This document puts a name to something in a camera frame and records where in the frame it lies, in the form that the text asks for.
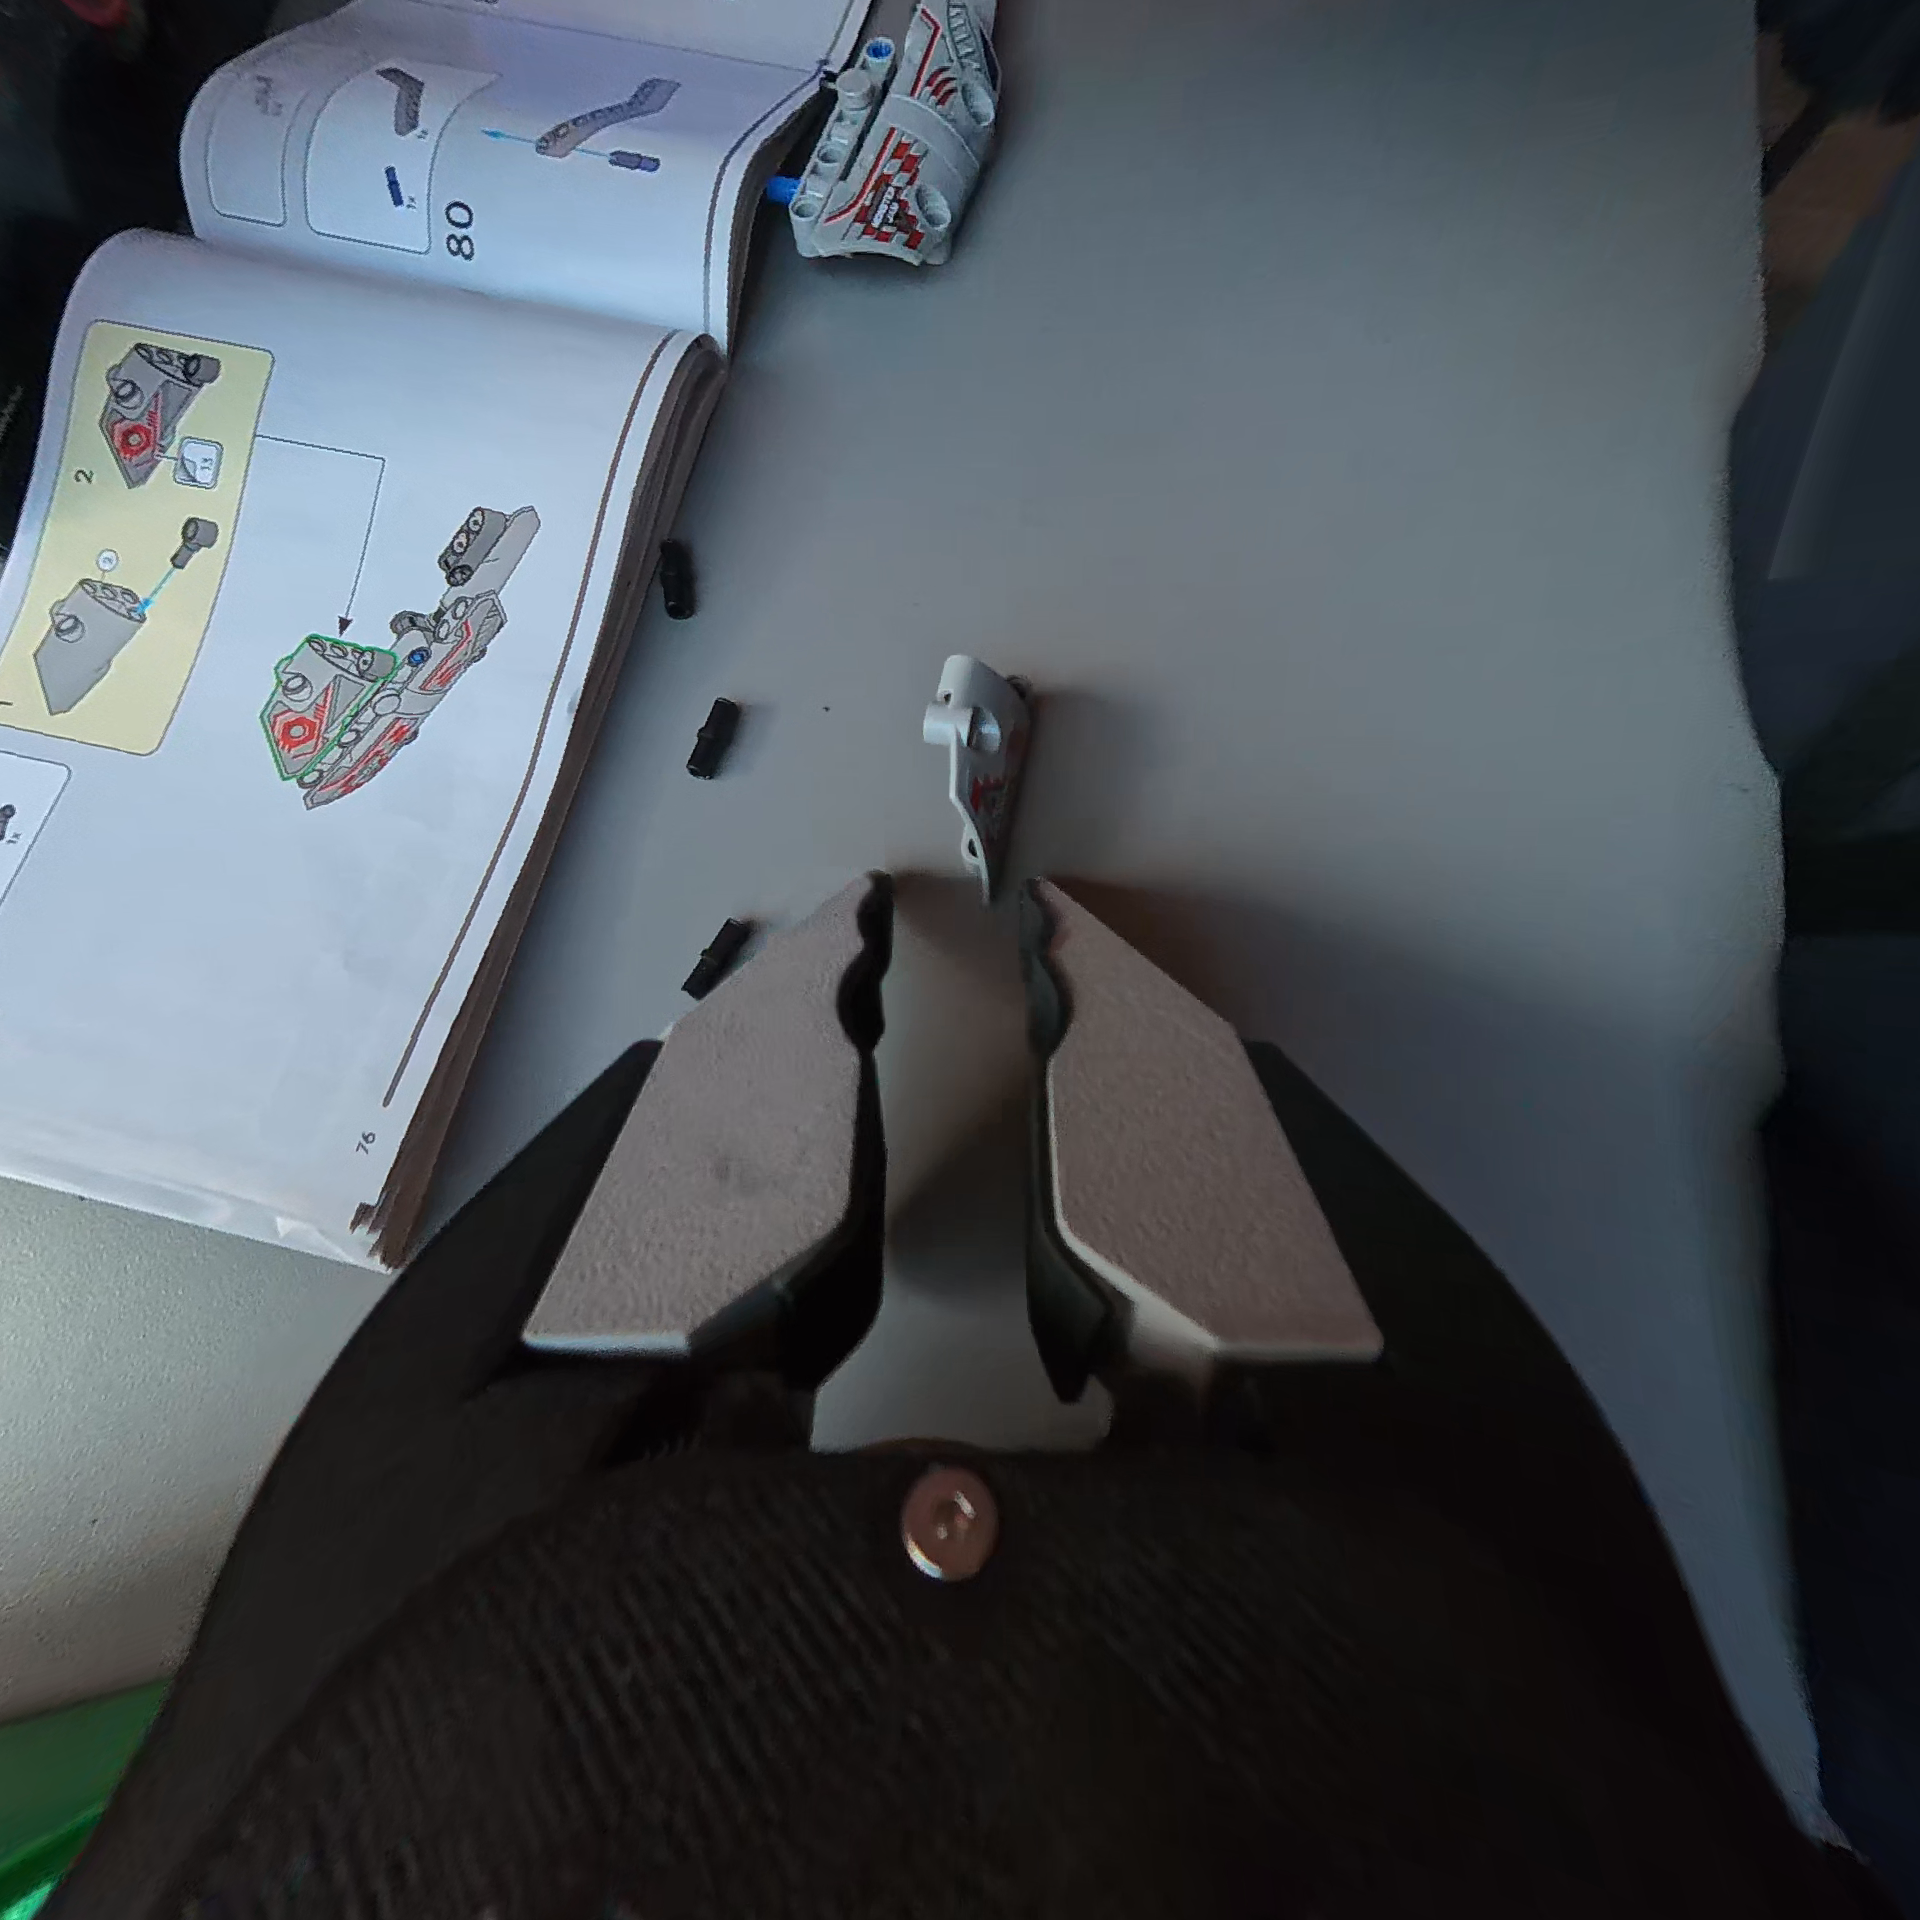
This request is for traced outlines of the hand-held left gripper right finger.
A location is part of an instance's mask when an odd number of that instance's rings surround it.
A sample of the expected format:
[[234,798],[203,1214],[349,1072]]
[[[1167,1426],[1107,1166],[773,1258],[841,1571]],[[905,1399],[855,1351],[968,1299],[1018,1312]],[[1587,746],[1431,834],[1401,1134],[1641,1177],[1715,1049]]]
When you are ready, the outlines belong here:
[[1384,1337],[1238,1032],[1054,880],[1018,894],[1023,1302],[1047,1386],[1362,1369]]

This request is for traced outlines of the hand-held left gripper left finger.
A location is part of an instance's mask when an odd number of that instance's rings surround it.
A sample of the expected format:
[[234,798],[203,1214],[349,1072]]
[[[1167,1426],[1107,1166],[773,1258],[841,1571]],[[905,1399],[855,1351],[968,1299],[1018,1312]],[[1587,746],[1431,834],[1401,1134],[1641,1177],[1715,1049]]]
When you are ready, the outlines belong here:
[[896,889],[864,874],[661,1042],[523,1323],[537,1353],[845,1360],[879,1307],[874,1048]]

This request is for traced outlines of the light grey lego panel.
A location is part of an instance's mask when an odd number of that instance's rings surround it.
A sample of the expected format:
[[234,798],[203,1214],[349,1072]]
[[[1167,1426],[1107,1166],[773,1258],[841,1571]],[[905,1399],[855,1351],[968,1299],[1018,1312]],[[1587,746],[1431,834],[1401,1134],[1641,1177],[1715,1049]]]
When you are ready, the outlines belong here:
[[1022,710],[1005,677],[973,657],[947,657],[921,718],[921,736],[945,755],[945,798],[960,821],[960,854],[981,902],[991,906],[1016,813],[1034,710]]

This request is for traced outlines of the lego instruction booklet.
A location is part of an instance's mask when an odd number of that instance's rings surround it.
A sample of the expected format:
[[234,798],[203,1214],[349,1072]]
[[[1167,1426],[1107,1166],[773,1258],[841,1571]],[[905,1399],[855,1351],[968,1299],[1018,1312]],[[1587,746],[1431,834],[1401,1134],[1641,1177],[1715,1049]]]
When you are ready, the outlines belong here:
[[3,550],[7,1177],[395,1266],[873,5],[273,5]]

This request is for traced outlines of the grey red lego panel assembly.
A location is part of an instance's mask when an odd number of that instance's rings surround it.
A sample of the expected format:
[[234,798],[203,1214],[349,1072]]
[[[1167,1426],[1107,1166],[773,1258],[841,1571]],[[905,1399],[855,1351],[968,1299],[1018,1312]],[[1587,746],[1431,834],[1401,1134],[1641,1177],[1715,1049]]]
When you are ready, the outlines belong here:
[[997,142],[993,3],[917,3],[831,75],[831,109],[786,200],[803,258],[935,267]]

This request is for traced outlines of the green plastic bin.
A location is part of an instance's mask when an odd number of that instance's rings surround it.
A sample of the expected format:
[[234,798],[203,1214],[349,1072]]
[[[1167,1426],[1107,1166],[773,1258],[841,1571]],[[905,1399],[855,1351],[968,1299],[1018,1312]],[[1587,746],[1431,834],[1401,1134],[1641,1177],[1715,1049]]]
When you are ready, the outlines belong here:
[[1,1915],[34,1915],[98,1825],[169,1680],[1,1729]]

